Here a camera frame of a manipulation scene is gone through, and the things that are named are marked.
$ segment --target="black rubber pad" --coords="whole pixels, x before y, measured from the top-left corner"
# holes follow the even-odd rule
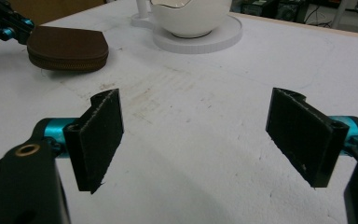
[[[349,127],[319,112],[293,91],[274,88],[267,132],[314,188],[325,188]]]
[[[63,132],[79,190],[94,193],[124,133],[118,90],[91,97],[91,108]]]

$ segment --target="white saucer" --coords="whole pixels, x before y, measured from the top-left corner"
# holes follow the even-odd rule
[[[153,30],[155,44],[164,50],[181,54],[212,53],[228,49],[242,38],[242,23],[238,19],[228,16],[226,20],[208,35],[198,38],[181,38],[164,30],[154,20],[153,13],[148,13],[146,19],[139,19],[138,14],[131,17],[131,25]]]

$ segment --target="white ceramic pot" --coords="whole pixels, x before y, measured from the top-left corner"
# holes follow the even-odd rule
[[[209,34],[226,18],[232,0],[150,0],[158,24],[183,38]]]

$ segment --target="table surface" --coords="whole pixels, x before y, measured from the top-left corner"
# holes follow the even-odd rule
[[[236,15],[238,44],[184,55],[131,27],[136,12],[122,0],[48,24],[103,31],[107,65],[90,74],[39,69],[0,41],[0,158],[39,120],[79,117],[119,88],[125,133],[100,189],[79,192],[57,160],[73,223],[346,223],[355,160],[340,157],[328,188],[313,189],[265,127],[273,87],[358,117],[358,35]]]

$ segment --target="white tabletop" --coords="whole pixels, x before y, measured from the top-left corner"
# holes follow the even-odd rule
[[[79,192],[57,160],[73,223],[346,223],[355,160],[339,158],[328,188],[313,189],[265,127],[273,87],[358,117],[358,35],[237,15],[237,45],[184,55],[131,27],[136,12],[122,0],[49,24],[103,31],[108,62],[90,74],[39,69],[0,41],[0,158],[39,120],[79,117],[93,94],[120,88],[125,133],[98,191]]]

